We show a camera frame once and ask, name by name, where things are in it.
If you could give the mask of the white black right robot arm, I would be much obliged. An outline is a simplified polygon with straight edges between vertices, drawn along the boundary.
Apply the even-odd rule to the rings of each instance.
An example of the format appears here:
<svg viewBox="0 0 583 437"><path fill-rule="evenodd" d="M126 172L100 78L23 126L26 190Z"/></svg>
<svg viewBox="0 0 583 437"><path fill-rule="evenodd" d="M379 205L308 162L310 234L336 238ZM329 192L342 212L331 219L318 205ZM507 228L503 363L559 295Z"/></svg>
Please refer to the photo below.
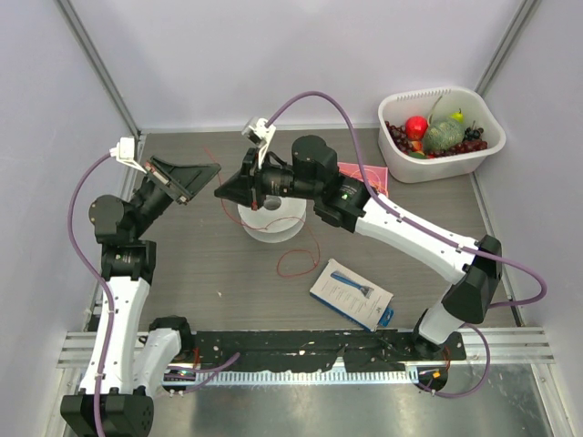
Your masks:
<svg viewBox="0 0 583 437"><path fill-rule="evenodd" d="M424 311L411 338L414 354L424 360L440 353L464 324L484 321L501 279L496 238L465 238L398 208L344 175L336 151L318 136L296 139L290 163L272 152L261 162L259 149L249 148L240 169L214 194L253 210L269 196L308 199L325 223L382 241L436 271L449 288Z"/></svg>

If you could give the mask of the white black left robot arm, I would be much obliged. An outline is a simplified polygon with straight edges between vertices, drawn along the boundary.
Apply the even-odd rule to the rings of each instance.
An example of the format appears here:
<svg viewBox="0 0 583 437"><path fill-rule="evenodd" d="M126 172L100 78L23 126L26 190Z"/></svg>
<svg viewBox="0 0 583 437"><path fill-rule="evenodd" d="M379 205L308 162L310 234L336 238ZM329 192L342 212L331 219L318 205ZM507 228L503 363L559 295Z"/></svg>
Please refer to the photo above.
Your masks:
<svg viewBox="0 0 583 437"><path fill-rule="evenodd" d="M102 289L102 310L87 371L77 393L63 397L60 413L78 436L147 436L154 397L171 362L187 361L194 337L183 317L158 318L136 352L138 325L156 268L157 245L143 234L173 203L186 205L220 172L216 163L170 164L151 157L129 200L96 198L88 208L101 248L92 269Z"/></svg>

